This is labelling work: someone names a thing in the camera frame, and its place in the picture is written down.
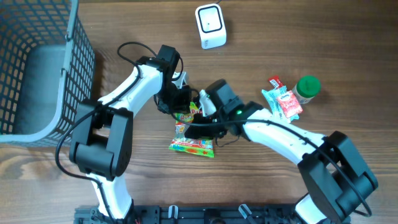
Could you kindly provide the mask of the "green Haribo candy bag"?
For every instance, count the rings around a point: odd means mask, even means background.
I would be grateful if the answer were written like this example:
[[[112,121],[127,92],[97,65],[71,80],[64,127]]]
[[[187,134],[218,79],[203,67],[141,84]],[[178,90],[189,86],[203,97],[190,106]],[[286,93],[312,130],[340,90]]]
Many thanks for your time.
[[[190,111],[188,114],[175,113],[174,115],[185,122],[191,123],[193,115],[201,113],[194,102],[190,103]],[[187,152],[190,154],[214,158],[212,140],[207,139],[191,139],[185,137],[185,132],[189,128],[188,125],[179,121],[175,122],[175,136],[172,139],[169,149],[178,152]]]

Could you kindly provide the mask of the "teal snack packet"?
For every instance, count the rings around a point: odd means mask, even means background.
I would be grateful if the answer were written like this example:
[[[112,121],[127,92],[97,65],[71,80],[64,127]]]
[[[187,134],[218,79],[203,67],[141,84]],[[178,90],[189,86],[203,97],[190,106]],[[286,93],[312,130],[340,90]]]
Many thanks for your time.
[[[281,121],[285,121],[286,123],[291,123],[295,119],[299,119],[299,115],[294,115],[290,118],[287,118],[282,110],[282,108],[279,105],[279,102],[277,101],[277,97],[286,93],[287,92],[287,87],[283,86],[281,88],[275,88],[273,90],[261,90],[262,95],[268,102],[270,109],[272,111],[273,117],[278,118]]]

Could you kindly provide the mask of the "red stick sachet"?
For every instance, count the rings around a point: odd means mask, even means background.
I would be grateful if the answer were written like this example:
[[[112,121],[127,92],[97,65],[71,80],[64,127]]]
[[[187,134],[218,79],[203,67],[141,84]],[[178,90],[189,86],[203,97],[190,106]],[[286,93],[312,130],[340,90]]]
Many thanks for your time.
[[[278,75],[274,75],[268,79],[269,83],[275,88],[279,89],[284,86]]]

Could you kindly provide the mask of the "red tissue pack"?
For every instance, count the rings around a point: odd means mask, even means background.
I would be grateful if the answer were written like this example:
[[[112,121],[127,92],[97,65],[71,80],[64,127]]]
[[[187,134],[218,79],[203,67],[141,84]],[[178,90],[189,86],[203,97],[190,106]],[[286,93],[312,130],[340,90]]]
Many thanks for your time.
[[[291,118],[303,112],[299,101],[292,91],[281,94],[277,97],[277,101],[287,118]]]

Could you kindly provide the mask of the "green lid seasoning jar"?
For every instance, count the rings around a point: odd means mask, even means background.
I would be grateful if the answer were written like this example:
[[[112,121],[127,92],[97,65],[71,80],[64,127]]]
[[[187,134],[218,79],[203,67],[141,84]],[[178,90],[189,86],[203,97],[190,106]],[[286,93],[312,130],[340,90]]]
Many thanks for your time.
[[[321,83],[314,76],[304,76],[293,87],[292,91],[300,104],[311,101],[321,90]]]

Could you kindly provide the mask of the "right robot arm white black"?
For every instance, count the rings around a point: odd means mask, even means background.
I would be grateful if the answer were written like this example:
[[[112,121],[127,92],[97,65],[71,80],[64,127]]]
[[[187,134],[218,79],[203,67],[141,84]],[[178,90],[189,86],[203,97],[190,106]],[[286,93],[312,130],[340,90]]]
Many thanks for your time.
[[[366,203],[378,181],[352,140],[342,132],[312,133],[273,117],[262,105],[243,101],[220,79],[198,96],[202,112],[193,117],[186,138],[218,139],[227,133],[262,144],[297,165],[307,193],[296,203],[305,223],[346,223],[352,213],[370,217]]]

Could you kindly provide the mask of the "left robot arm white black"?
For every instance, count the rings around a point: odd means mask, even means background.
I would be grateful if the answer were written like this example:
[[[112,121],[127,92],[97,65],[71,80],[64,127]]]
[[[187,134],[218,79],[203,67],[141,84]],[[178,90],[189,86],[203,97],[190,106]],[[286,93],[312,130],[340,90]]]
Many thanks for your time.
[[[110,94],[79,104],[69,158],[95,187],[99,204],[76,209],[74,223],[141,223],[142,212],[134,208],[124,177],[133,119],[151,97],[162,113],[189,112],[185,74],[175,72],[182,63],[175,48],[162,45],[153,57],[134,62],[131,75]]]

